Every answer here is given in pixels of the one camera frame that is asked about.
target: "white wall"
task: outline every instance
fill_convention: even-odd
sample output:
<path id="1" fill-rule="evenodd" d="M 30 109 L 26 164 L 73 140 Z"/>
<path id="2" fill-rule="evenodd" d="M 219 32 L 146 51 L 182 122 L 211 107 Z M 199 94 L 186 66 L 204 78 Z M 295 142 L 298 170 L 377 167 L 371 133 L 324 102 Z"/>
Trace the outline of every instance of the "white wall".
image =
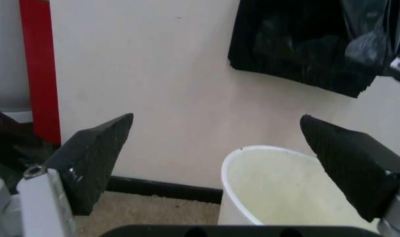
<path id="1" fill-rule="evenodd" d="M 311 154 L 309 113 L 370 133 L 400 155 L 400 84 L 359 99 L 227 61 L 236 0 L 52 0 L 62 140 L 133 112 L 114 175 L 220 185 L 225 156 L 269 144 Z"/>
<path id="2" fill-rule="evenodd" d="M 0 110 L 31 110 L 18 0 L 0 0 Z"/>

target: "white bucket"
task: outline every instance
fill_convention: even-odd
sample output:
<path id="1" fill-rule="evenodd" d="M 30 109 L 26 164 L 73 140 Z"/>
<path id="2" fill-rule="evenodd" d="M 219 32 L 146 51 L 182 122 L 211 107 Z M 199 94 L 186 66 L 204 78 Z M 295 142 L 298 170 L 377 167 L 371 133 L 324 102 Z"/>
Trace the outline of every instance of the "white bucket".
<path id="1" fill-rule="evenodd" d="M 284 148 L 250 146 L 222 165 L 219 225 L 354 226 L 362 219 L 316 158 Z"/>

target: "carpet floor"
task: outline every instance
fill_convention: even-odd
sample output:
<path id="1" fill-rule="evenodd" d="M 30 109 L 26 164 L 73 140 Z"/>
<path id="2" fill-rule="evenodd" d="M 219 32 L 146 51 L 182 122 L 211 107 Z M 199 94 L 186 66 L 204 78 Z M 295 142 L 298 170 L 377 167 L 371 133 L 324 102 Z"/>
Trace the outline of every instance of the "carpet floor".
<path id="1" fill-rule="evenodd" d="M 158 196 L 104 192 L 90 216 L 75 216 L 79 237 L 131 224 L 216 225 L 219 205 Z"/>

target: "black garbage bag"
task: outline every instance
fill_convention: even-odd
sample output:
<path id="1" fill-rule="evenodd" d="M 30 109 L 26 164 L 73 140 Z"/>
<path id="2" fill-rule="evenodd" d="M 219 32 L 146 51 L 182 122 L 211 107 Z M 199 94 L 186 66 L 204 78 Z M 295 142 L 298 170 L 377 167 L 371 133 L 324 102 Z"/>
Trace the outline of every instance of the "black garbage bag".
<path id="1" fill-rule="evenodd" d="M 53 152 L 51 144 L 0 111 L 0 178 L 10 193 L 17 193 L 16 185 L 27 168 L 45 163 Z"/>
<path id="2" fill-rule="evenodd" d="M 397 52 L 399 12 L 400 0 L 241 0 L 228 58 L 357 97 Z"/>

